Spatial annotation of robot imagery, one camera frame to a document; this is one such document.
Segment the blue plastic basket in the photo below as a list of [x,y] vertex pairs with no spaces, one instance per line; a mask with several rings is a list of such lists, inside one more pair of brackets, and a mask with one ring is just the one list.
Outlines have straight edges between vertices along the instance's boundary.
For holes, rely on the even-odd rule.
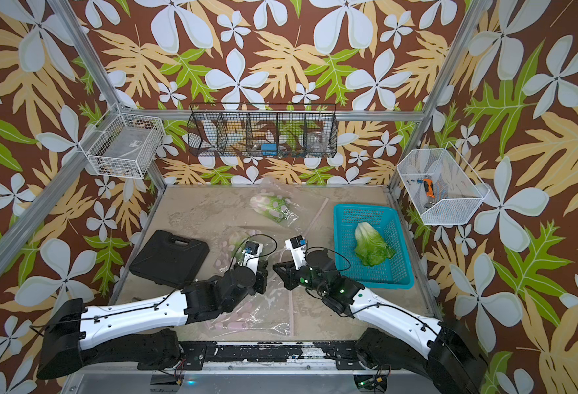
[[[335,251],[350,260],[350,269],[342,274],[361,282],[367,288],[410,289],[414,286],[414,274],[411,270],[401,222],[392,208],[360,204],[338,204],[333,211],[335,227]],[[383,239],[394,248],[394,257],[383,264],[366,267],[355,255],[357,241],[355,228],[358,223],[368,222],[381,234]],[[335,265],[344,269],[348,263],[336,256]]]

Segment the hanging wire basket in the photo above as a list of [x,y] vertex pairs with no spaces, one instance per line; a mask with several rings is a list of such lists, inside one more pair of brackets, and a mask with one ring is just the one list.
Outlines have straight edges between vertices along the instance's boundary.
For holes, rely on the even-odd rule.
[[[337,152],[335,105],[294,105],[294,110],[274,110],[271,106],[276,105],[271,104],[233,106],[245,109],[190,105],[188,142],[192,154],[321,158],[333,157]],[[247,109],[252,107],[266,109]]]

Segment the wire basket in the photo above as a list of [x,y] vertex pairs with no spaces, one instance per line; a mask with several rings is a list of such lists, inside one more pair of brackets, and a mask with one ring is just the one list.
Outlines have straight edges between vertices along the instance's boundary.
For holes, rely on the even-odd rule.
[[[325,110],[217,110],[191,104],[188,142],[195,156],[333,157],[335,106]],[[253,104],[239,103],[239,107]]]
[[[462,164],[447,149],[414,149],[396,166],[426,226],[465,225],[490,192],[464,156],[456,153]],[[464,172],[466,166],[478,185]]]
[[101,135],[84,153],[99,175],[142,179],[162,144],[162,121],[117,108],[111,113],[113,120],[98,128]]

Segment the wall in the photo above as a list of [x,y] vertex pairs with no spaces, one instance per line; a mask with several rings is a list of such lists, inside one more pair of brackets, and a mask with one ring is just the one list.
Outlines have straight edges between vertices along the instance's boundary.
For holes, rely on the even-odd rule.
[[[242,101],[284,108],[316,102],[329,109],[336,104],[338,110],[413,111],[422,109],[467,3],[356,0],[348,7],[320,0],[173,5],[117,0],[72,1],[72,6],[130,107],[214,103],[234,109],[238,106],[226,103]],[[345,12],[354,24],[349,26]],[[405,142],[401,138],[412,129],[402,123],[342,122],[339,154],[325,163],[198,159],[186,153],[185,124],[168,123],[169,137],[159,151],[168,183],[252,183],[270,173],[289,183],[386,184]]]
[[[43,0],[0,1],[0,238],[105,111],[56,18]],[[0,393],[60,390],[63,379],[35,379],[29,325],[68,298],[107,304],[154,200],[148,181],[85,171],[68,189],[0,277]]]
[[484,394],[578,393],[578,1],[501,0],[478,31],[424,146],[452,141],[493,191],[465,226],[409,209],[411,231],[489,353]]

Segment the lettuce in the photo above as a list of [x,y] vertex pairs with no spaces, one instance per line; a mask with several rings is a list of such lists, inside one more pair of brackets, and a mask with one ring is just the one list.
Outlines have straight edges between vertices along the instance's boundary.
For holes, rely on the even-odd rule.
[[355,228],[357,247],[356,256],[367,267],[374,267],[394,256],[395,250],[390,248],[383,237],[368,222],[361,222]]

